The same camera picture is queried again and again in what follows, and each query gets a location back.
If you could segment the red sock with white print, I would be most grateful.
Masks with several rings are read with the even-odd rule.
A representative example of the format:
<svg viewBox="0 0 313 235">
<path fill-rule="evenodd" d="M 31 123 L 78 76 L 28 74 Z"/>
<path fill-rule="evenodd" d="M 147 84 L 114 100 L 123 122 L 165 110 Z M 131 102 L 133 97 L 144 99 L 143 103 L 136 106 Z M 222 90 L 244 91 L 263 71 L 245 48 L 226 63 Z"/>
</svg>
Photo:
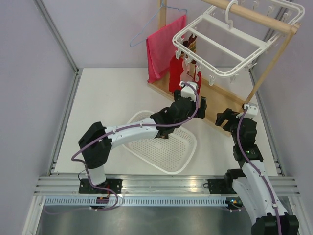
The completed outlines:
<svg viewBox="0 0 313 235">
<path fill-rule="evenodd" d="M 197 93 L 200 94 L 201 83 L 202 83 L 202 73 L 197 65 L 195 65 L 193 81 L 197 84 Z"/>
</svg>

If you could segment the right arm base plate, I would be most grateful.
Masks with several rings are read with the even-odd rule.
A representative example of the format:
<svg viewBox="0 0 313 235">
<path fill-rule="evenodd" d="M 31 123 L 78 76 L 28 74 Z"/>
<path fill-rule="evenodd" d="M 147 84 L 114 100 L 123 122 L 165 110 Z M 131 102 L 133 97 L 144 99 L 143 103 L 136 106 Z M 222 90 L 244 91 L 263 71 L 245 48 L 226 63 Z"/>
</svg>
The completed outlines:
<svg viewBox="0 0 313 235">
<path fill-rule="evenodd" d="M 220 195 L 231 195 L 236 194 L 236 192 L 230 187 L 227 186 L 225 179 L 208 179 L 207 188 L 211 194 L 220 194 Z"/>
</svg>

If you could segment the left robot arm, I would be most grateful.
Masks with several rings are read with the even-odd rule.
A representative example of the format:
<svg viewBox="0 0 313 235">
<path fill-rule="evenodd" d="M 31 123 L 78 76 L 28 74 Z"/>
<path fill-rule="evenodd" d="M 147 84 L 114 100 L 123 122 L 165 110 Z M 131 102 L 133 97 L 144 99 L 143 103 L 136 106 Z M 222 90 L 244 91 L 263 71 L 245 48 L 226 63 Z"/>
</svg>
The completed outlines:
<svg viewBox="0 0 313 235">
<path fill-rule="evenodd" d="M 175 91 L 175 101 L 171 106 L 141 121 L 117 127 L 105 127 L 101 122 L 93 123 L 78 141 L 90 188 L 96 193 L 106 190 L 104 164 L 112 149 L 142 139 L 167 137 L 192 118 L 204 119 L 206 108 L 206 97 L 191 98 L 183 91 Z"/>
</svg>

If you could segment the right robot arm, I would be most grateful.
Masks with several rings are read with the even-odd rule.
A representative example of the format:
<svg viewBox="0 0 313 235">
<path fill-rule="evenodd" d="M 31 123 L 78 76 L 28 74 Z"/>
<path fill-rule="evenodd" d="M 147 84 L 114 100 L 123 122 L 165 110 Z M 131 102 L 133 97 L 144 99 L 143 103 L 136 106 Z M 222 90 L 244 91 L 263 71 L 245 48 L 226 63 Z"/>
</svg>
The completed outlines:
<svg viewBox="0 0 313 235">
<path fill-rule="evenodd" d="M 290 215 L 275 193 L 266 173 L 263 156 L 255 143 L 258 109 L 246 105 L 238 113 L 229 108 L 217 114 L 221 126 L 233 138 L 233 156 L 239 169 L 230 169 L 224 176 L 227 192 L 237 193 L 251 220 L 253 235 L 296 235 L 299 221 Z"/>
</svg>

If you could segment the white clip drying hanger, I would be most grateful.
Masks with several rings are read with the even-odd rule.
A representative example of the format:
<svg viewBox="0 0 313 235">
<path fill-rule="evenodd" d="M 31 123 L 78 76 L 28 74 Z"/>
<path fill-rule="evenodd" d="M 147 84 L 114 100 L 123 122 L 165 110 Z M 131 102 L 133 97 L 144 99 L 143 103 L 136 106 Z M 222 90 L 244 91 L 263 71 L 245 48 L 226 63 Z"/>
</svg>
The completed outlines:
<svg viewBox="0 0 313 235">
<path fill-rule="evenodd" d="M 208 4 L 172 42 L 176 56 L 184 53 L 186 63 L 196 61 L 200 71 L 208 70 L 209 85 L 217 78 L 234 82 L 241 70 L 252 68 L 305 14 L 302 5 L 287 0 L 209 0 Z M 183 45 L 191 34 L 197 36 L 195 53 Z"/>
</svg>

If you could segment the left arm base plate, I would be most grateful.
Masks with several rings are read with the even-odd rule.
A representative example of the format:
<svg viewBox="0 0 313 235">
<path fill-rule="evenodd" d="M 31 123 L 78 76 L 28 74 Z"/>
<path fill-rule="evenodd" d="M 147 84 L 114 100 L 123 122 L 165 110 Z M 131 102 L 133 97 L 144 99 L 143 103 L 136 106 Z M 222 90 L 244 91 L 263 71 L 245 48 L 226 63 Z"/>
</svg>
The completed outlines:
<svg viewBox="0 0 313 235">
<path fill-rule="evenodd" d="M 104 183 L 93 187 L 88 179 L 82 179 L 80 182 L 78 192 L 80 194 L 111 194 L 111 191 L 104 190 L 110 189 L 114 191 L 116 194 L 121 193 L 122 189 L 122 179 L 107 179 Z"/>
</svg>

